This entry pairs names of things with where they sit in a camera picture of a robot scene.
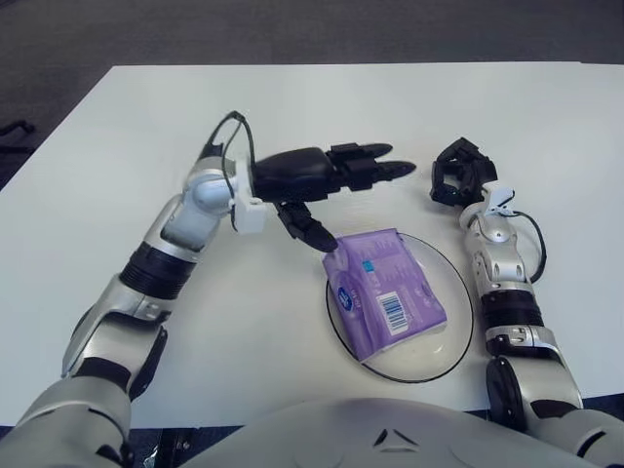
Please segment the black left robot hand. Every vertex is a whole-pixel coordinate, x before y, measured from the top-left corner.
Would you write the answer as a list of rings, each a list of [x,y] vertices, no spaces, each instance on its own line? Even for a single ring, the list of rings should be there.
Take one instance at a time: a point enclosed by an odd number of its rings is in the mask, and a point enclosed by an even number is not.
[[[346,187],[370,190],[415,171],[408,161],[380,162],[393,149],[389,143],[344,143],[328,151],[307,147],[275,154],[253,164],[253,195],[273,205],[292,238],[321,253],[337,248],[337,240],[315,219],[307,205]]]

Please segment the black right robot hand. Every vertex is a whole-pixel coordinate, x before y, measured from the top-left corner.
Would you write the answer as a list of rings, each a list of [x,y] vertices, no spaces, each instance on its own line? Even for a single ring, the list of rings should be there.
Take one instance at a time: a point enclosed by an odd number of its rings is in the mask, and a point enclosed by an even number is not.
[[[482,202],[483,185],[496,180],[496,168],[489,157],[460,137],[432,164],[430,198],[446,206],[466,208]]]

